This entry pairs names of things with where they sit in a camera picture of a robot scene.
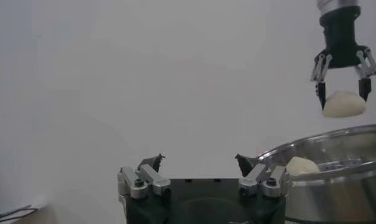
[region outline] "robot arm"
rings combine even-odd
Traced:
[[[357,0],[318,0],[319,22],[324,28],[326,48],[315,57],[311,81],[316,82],[316,94],[322,109],[326,102],[325,76],[333,68],[354,67],[360,80],[359,94],[366,101],[371,79],[376,75],[376,62],[371,49],[355,41],[354,21],[361,14]]]

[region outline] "metal bowl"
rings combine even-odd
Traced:
[[[304,138],[259,156],[270,167],[292,157],[320,172],[291,176],[287,219],[294,222],[376,222],[376,125]]]

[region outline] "bowl rim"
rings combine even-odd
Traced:
[[[259,159],[259,161],[265,162],[265,158],[271,155],[275,155],[277,153],[283,152],[286,149],[293,147],[295,145],[298,145],[302,142],[306,142],[306,141],[315,142],[315,141],[321,141],[322,139],[328,139],[332,137],[368,133],[372,131],[376,131],[376,124],[362,125],[362,126],[349,127],[349,128],[329,131],[329,132],[321,133],[318,135],[313,135],[313,136],[306,137],[306,138],[301,138],[292,142],[279,145],[275,147],[274,149],[261,153],[257,158]],[[305,173],[305,174],[301,174],[298,176],[291,176],[290,178],[292,181],[316,181],[316,180],[324,180],[324,179],[348,176],[350,174],[357,174],[357,175],[362,176],[363,172],[366,172],[365,174],[366,176],[370,176],[371,174],[369,171],[372,171],[374,169],[376,169],[376,161],[371,161],[371,162],[363,163],[363,164],[356,165],[356,166],[344,167],[344,168],[340,168],[336,170],[321,171],[321,172],[316,172],[316,173]]]

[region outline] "screw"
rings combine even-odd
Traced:
[[[141,179],[135,179],[134,186],[136,187],[142,187],[145,184],[145,182]]]
[[[273,177],[269,177],[269,179],[266,181],[266,184],[267,184],[268,186],[273,187],[273,186],[275,186],[275,185],[277,184],[277,181],[276,181],[275,178],[273,178]]]

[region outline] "metal bracket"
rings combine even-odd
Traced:
[[[315,64],[315,67],[312,70],[311,79],[310,79],[312,82],[314,81],[318,83],[324,82],[324,78],[326,77],[327,70],[329,69],[331,60],[333,60],[333,56],[331,54],[328,54],[326,56],[324,54],[319,55],[318,62],[317,64]]]
[[[119,195],[130,195],[131,198],[141,199],[147,196],[148,184],[140,179],[130,167],[120,168],[117,174]]]
[[[266,165],[258,163],[246,177],[240,178],[238,180],[240,194],[243,196],[256,194],[258,185],[268,177],[267,170]]]
[[[364,52],[357,51],[357,57],[361,63],[358,66],[354,66],[354,68],[360,79],[367,79],[372,75],[376,75],[376,61],[370,48],[365,49]]]
[[[263,194],[267,197],[280,197],[288,194],[290,175],[284,166],[276,166],[266,181],[262,183]]]
[[[160,174],[148,164],[141,165],[138,174],[146,182],[152,185],[154,194],[158,196],[170,195],[170,180],[160,176]]]
[[[148,164],[151,168],[153,168],[153,170],[158,172],[161,161],[164,158],[165,157],[163,155],[159,154],[158,156],[154,156],[154,157],[151,157],[151,158],[144,159],[144,160],[142,160],[142,162],[138,166],[137,170],[139,170],[141,165]]]

